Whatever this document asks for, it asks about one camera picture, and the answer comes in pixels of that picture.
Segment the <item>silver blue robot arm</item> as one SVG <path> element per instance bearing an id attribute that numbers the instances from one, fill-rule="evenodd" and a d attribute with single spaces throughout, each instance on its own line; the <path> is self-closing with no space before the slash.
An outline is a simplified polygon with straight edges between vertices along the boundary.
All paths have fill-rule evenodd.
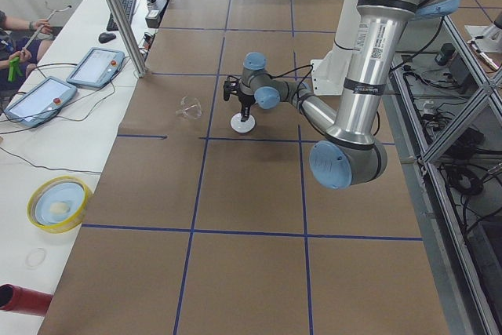
<path id="1" fill-rule="evenodd" d="M 246 55 L 241 78 L 224 83 L 224 99 L 238 97 L 242 121 L 254 104 L 265 110 L 281 102 L 292 104 L 325 137 L 309 157 L 315 179 L 331 189 L 370 182 L 387 165 L 387 153 L 371 129 L 406 25 L 413 19 L 446 16 L 459 5 L 460 0 L 358 0 L 360 22 L 336 110 L 303 82 L 271 76 L 265 56 L 257 52 Z"/>

